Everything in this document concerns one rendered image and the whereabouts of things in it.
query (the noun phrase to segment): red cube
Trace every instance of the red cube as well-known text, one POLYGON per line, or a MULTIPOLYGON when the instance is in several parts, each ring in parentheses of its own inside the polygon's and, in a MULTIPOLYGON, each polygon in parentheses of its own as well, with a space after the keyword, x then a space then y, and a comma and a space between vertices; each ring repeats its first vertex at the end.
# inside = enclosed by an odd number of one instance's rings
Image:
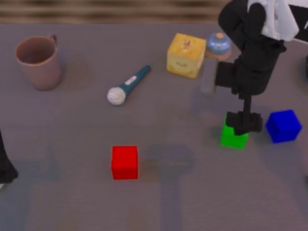
POLYGON ((136 146, 113 146, 111 170, 114 180, 138 179, 138 152, 136 146))

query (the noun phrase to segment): gray tabletop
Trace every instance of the gray tabletop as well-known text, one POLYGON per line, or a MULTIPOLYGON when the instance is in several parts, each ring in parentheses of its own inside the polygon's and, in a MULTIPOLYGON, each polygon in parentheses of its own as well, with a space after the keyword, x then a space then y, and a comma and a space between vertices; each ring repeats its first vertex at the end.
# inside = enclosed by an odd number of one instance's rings
MULTIPOLYGON (((304 127, 291 143, 251 134, 244 150, 219 145, 227 89, 213 99, 201 79, 166 72, 175 33, 205 38, 216 25, 1 26, 0 128, 20 177, 0 191, 1 231, 307 231, 308 46, 291 42, 263 114, 294 109, 304 127), (40 92, 14 57, 29 36, 55 32, 64 80, 40 92), (146 64, 152 73, 120 107, 106 93, 146 64), (140 179, 113 181, 113 145, 137 145, 140 179)), ((232 61, 238 52, 234 50, 232 61)))

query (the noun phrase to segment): mug handle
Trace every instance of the mug handle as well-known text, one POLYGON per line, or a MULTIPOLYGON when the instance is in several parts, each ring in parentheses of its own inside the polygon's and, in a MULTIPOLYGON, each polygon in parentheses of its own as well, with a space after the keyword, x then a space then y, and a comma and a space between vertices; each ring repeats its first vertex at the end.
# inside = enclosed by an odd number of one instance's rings
POLYGON ((56 46, 58 45, 58 38, 57 38, 56 34, 50 34, 50 35, 47 36, 47 38, 52 40, 56 46))

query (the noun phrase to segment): pink mug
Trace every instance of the pink mug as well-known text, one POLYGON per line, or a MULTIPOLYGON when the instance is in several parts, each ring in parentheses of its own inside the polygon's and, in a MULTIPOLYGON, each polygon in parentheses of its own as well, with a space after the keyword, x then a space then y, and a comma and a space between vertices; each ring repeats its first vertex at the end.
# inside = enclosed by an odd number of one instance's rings
POLYGON ((38 90, 52 90, 61 83, 57 36, 31 37, 18 44, 16 59, 26 78, 38 90))

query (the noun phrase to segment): green cube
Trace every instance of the green cube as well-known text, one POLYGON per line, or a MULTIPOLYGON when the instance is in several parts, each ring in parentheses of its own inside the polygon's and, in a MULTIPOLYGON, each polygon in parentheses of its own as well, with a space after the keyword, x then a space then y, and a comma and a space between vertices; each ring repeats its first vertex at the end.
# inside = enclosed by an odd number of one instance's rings
POLYGON ((247 140, 248 140, 248 133, 241 135, 241 136, 236 136, 234 134, 234 129, 231 127, 228 127, 226 125, 226 120, 224 120, 221 138, 220 138, 221 146, 225 146, 229 148, 236 148, 236 149, 243 149, 246 145, 247 140))

